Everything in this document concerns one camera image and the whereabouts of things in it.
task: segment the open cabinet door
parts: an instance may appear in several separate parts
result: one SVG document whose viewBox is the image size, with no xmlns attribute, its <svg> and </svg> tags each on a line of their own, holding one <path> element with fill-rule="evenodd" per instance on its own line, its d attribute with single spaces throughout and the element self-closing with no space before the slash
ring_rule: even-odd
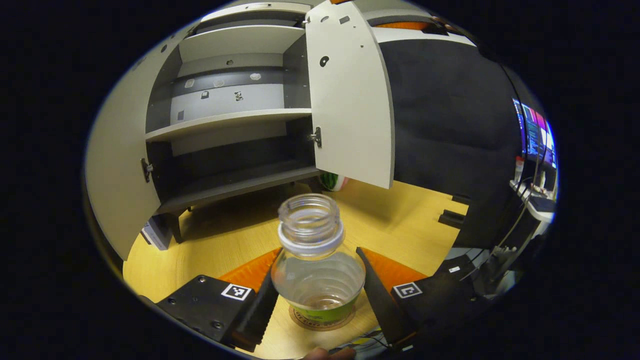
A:
<svg viewBox="0 0 640 360">
<path fill-rule="evenodd" d="M 307 13 L 309 90 L 316 167 L 390 188 L 394 114 L 387 68 L 371 27 L 351 2 Z"/>
<path fill-rule="evenodd" d="M 102 104 L 86 148 L 89 201 L 102 232 L 123 260 L 138 233 L 160 206 L 148 161 L 145 123 L 149 95 L 169 54 L 199 20 L 160 42 L 129 69 Z"/>
</svg>

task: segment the bottle label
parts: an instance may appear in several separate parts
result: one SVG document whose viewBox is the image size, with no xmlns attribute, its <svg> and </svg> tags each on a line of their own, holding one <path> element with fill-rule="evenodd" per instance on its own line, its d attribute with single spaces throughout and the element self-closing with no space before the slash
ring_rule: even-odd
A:
<svg viewBox="0 0 640 360">
<path fill-rule="evenodd" d="M 335 307 L 329 310 L 306 310 L 300 309 L 299 307 L 293 306 L 293 309 L 299 312 L 306 319 L 311 320 L 313 322 L 321 323 L 321 324 L 330 324 L 339 322 L 349 316 L 351 310 L 353 309 L 353 305 L 356 302 L 356 296 L 353 300 L 349 301 L 347 304 L 343 306 Z"/>
</svg>

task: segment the desk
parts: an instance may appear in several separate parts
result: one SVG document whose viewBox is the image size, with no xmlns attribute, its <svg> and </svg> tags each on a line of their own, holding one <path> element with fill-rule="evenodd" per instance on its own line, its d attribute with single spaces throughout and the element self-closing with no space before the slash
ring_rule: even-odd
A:
<svg viewBox="0 0 640 360">
<path fill-rule="evenodd" d="M 513 189 L 513 191 L 516 191 L 516 188 L 518 187 L 518 183 L 514 180 L 511 180 L 509 182 L 509 186 Z M 518 189 L 518 196 L 521 199 L 523 198 L 523 195 L 522 195 L 523 193 L 524 193 L 525 199 L 528 196 L 531 196 L 531 190 L 529 190 L 524 184 L 520 185 L 520 189 Z M 527 201 L 527 210 L 529 210 L 529 213 L 531 214 L 531 216 L 533 216 L 536 220 L 540 220 L 540 225 L 534 232 L 533 236 L 544 233 L 549 227 L 549 224 L 551 224 L 551 222 L 554 220 L 555 213 L 550 213 L 548 211 L 538 211 L 533 206 L 533 204 L 531 204 L 528 201 Z"/>
<path fill-rule="evenodd" d="M 137 294 L 159 302 L 196 275 L 219 277 L 279 247 L 277 209 L 286 198 L 306 192 L 306 185 L 296 183 L 185 212 L 180 216 L 185 241 L 172 240 L 168 250 L 160 251 L 138 236 L 124 262 L 124 279 Z M 458 235 L 438 217 L 444 209 L 467 213 L 467 206 L 450 195 L 397 181 L 386 190 L 350 180 L 341 191 L 325 194 L 340 208 L 349 249 L 366 247 L 426 275 L 433 275 Z M 296 325 L 288 303 L 279 297 L 262 344 L 248 354 L 292 359 L 316 346 L 331 349 L 347 343 L 378 326 L 364 291 L 355 306 L 356 315 L 347 325 L 316 332 Z"/>
</svg>

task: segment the computer monitor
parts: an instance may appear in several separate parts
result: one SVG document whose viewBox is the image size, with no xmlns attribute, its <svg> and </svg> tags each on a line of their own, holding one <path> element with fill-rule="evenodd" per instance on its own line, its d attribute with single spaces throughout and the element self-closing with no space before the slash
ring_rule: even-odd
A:
<svg viewBox="0 0 640 360">
<path fill-rule="evenodd" d="M 516 99 L 512 100 L 520 124 L 522 157 L 536 161 L 538 156 L 544 154 L 542 163 L 555 169 L 557 167 L 556 148 L 549 123 L 531 107 L 520 104 Z"/>
</svg>

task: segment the finger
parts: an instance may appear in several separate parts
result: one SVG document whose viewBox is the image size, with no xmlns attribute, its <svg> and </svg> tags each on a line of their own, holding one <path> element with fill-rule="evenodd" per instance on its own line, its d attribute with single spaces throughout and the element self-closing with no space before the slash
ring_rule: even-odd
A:
<svg viewBox="0 0 640 360">
<path fill-rule="evenodd" d="M 323 348 L 315 348 L 311 350 L 302 360 L 329 360 L 329 352 Z"/>
<path fill-rule="evenodd" d="M 342 350 L 336 352 L 335 354 L 330 356 L 331 360 L 352 360 L 356 357 L 356 350 L 352 348 L 343 348 Z"/>
</svg>

